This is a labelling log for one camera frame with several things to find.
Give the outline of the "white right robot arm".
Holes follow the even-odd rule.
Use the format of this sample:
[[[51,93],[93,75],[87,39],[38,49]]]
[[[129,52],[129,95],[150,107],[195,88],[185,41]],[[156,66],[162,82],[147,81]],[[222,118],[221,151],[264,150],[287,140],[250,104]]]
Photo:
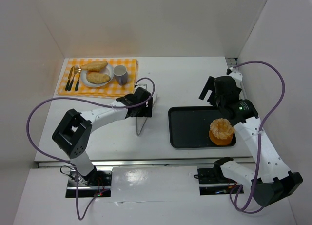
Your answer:
[[[208,91],[211,91],[208,103],[222,115],[210,124],[210,140],[222,146],[230,143],[234,136],[240,136],[256,161],[252,171],[233,158],[224,157],[215,162],[216,173],[249,188],[247,201],[254,199],[262,208],[292,195],[303,178],[300,173],[292,172],[278,155],[263,129],[265,120],[260,119],[250,100],[240,99],[241,89],[235,79],[209,77],[199,99],[204,99]]]

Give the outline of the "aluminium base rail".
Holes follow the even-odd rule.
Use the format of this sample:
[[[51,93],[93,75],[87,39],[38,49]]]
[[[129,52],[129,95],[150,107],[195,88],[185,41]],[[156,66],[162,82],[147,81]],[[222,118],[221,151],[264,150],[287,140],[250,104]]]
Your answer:
[[[240,164],[253,164],[251,157],[234,158]],[[93,165],[101,167],[113,166],[167,166],[167,165],[210,165],[217,161],[215,158],[192,158],[192,159],[158,159],[158,160],[115,160],[115,161],[92,161]],[[39,162],[38,168],[53,168],[68,165],[61,162]]]

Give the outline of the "metal bread tongs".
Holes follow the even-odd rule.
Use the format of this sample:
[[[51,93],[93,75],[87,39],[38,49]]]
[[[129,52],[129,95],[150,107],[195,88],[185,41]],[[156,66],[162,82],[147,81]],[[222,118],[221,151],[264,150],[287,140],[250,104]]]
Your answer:
[[[135,85],[135,91],[139,88],[147,89],[147,84],[145,83],[137,83]],[[136,117],[136,135],[139,136],[143,130],[143,127],[147,121],[146,117]]]

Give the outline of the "white blue-rimmed plate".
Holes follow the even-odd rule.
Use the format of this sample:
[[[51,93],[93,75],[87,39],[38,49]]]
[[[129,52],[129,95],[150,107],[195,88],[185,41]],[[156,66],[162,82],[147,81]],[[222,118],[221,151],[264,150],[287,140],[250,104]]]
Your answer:
[[[90,87],[90,88],[98,88],[98,87],[103,87],[103,86],[106,86],[107,84],[109,84],[113,78],[114,78],[114,74],[113,74],[113,66],[111,64],[107,64],[107,66],[103,69],[101,69],[98,73],[100,74],[105,74],[107,76],[109,76],[109,80],[106,81],[106,82],[103,82],[103,83],[91,83],[87,80],[87,71],[83,70],[81,72],[81,75],[80,75],[80,81],[87,87]]]

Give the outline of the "orange round bun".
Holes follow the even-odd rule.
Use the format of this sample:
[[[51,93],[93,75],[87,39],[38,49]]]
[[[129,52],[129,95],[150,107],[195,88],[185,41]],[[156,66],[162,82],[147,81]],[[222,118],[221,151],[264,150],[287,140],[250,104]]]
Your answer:
[[[213,132],[210,130],[209,131],[209,138],[210,140],[216,144],[216,145],[219,145],[219,146],[226,146],[226,145],[229,145],[231,142],[232,142],[232,139],[233,139],[233,134],[231,134],[230,136],[226,137],[225,139],[220,139],[220,138],[217,138]]]

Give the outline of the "yellow checkered cloth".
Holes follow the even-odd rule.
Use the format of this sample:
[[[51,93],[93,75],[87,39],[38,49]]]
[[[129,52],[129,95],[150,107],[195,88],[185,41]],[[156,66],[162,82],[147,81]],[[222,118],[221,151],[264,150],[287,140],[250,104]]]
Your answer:
[[[75,91],[75,85],[78,79],[77,74],[75,75],[72,89],[70,91],[65,91],[71,67],[75,65],[82,66],[84,64],[93,61],[107,61],[109,64],[113,66],[113,68],[117,65],[124,65],[128,71],[128,82],[126,83],[126,85],[121,86],[117,83],[116,79],[113,78],[113,80],[106,86],[98,88],[90,88],[85,86],[81,81],[79,81],[78,91]],[[56,94],[60,96],[82,96],[82,97],[95,97],[108,99],[118,98],[134,92],[135,82],[137,81],[137,73],[138,73],[137,59],[71,58],[68,60],[66,64]]]

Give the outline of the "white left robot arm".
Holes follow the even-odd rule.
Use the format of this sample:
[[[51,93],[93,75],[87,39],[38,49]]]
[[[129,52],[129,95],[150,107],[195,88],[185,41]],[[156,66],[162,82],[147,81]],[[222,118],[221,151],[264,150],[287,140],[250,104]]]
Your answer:
[[[152,117],[153,97],[139,87],[133,94],[117,98],[108,107],[77,112],[68,110],[52,135],[52,140],[69,157],[80,177],[92,184],[100,177],[86,153],[90,135],[95,130],[129,117]]]

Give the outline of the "purple ceramic mug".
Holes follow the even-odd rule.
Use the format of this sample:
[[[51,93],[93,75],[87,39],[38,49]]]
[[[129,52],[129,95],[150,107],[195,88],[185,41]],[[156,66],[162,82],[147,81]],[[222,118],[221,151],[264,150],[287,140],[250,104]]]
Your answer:
[[[124,65],[115,66],[113,74],[119,85],[124,86],[128,82],[128,71]]]

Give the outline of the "black handled knife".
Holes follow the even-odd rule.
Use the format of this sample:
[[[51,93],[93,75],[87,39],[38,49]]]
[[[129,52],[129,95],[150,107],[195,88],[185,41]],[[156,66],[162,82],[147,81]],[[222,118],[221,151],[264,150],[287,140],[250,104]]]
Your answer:
[[[65,91],[68,91],[68,88],[69,88],[69,84],[70,84],[70,81],[71,81],[71,76],[72,76],[73,70],[74,70],[74,67],[72,66],[71,69],[70,69],[69,75],[68,75],[68,81],[67,81],[67,84],[66,84],[66,87],[65,87]]]

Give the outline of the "black handled fork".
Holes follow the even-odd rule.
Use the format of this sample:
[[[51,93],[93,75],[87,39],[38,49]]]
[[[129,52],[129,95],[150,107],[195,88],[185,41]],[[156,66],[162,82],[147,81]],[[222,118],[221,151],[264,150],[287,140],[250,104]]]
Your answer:
[[[74,75],[70,81],[70,84],[69,84],[69,87],[68,87],[68,91],[70,91],[72,89],[72,86],[73,86],[73,83],[74,83],[74,78],[75,78],[75,75],[79,72],[79,66],[78,65],[75,65],[74,66]]]

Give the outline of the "long golden bread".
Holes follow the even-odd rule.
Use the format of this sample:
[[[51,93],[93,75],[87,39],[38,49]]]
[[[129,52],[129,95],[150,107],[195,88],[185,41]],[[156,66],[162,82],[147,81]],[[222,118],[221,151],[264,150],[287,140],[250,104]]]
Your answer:
[[[93,84],[102,84],[108,82],[111,77],[105,73],[88,72],[86,74],[86,79],[88,82]]]
[[[100,70],[104,69],[107,65],[108,65],[107,61],[93,61],[82,65],[81,69],[85,71],[99,72]]]

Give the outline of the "black plastic tray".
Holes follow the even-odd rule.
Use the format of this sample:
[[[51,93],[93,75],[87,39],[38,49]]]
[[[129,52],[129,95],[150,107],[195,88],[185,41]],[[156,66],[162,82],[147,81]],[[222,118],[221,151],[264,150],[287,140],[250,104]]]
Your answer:
[[[168,110],[170,144],[179,150],[230,148],[236,144],[234,136],[228,145],[217,145],[209,138],[210,124],[223,115],[213,106],[181,106]]]

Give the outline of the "sugared flower pastry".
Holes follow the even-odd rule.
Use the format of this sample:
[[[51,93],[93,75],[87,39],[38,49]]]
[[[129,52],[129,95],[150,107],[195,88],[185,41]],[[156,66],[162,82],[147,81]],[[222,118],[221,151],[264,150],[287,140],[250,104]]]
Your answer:
[[[210,124],[210,130],[216,138],[221,140],[232,138],[234,135],[234,128],[225,118],[213,120]]]

